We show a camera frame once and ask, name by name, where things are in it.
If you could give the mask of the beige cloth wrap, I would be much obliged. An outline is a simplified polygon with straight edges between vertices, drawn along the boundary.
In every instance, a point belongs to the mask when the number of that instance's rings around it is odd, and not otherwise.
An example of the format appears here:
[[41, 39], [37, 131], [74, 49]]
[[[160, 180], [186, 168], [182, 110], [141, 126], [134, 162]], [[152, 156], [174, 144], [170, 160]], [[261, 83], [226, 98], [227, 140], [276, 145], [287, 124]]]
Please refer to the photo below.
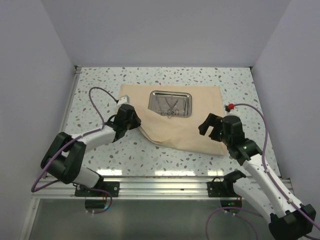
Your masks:
[[[168, 118], [148, 108], [153, 91], [187, 93], [192, 97], [189, 117]], [[141, 119], [139, 130], [152, 143], [164, 147], [224, 156], [227, 148], [222, 142], [213, 141], [208, 134], [200, 135], [198, 127], [210, 113], [224, 115], [224, 104], [218, 86], [138, 85], [123, 84], [119, 96], [129, 96], [129, 103]]]

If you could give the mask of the steel instrument tray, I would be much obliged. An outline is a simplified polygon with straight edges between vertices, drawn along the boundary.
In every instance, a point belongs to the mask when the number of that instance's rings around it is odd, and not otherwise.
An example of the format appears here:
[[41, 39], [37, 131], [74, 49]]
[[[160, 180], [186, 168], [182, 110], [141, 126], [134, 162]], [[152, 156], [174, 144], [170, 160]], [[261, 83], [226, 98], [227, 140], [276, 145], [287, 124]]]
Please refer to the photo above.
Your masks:
[[148, 109], [168, 118], [188, 118], [192, 114], [192, 95], [186, 92], [152, 91]]

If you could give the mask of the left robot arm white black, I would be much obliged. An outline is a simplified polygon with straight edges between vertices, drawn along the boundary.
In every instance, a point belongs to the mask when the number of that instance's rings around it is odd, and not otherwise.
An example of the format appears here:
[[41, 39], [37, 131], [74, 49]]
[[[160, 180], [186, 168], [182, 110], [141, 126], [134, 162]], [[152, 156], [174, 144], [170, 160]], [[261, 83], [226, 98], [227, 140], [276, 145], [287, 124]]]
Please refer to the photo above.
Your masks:
[[64, 184], [86, 186], [92, 196], [103, 193], [102, 176], [97, 172], [82, 166], [86, 153], [102, 146], [118, 141], [128, 130], [141, 125], [135, 108], [122, 104], [100, 128], [81, 134], [60, 132], [53, 140], [40, 167], [44, 173], [49, 173]]

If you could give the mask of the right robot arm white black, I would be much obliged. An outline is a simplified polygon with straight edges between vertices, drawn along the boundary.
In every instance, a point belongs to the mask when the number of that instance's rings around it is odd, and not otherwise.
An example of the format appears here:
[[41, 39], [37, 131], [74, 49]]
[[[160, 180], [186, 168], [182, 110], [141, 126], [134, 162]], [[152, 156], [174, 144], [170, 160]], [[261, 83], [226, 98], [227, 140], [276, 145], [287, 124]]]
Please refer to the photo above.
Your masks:
[[207, 182], [209, 197], [242, 197], [262, 216], [276, 240], [297, 240], [307, 236], [315, 227], [316, 210], [311, 204], [302, 203], [270, 169], [263, 152], [255, 141], [247, 138], [240, 118], [210, 113], [198, 127], [205, 135], [212, 127], [209, 138], [226, 145], [229, 155], [255, 180], [250, 186], [246, 175], [235, 170], [223, 180]]

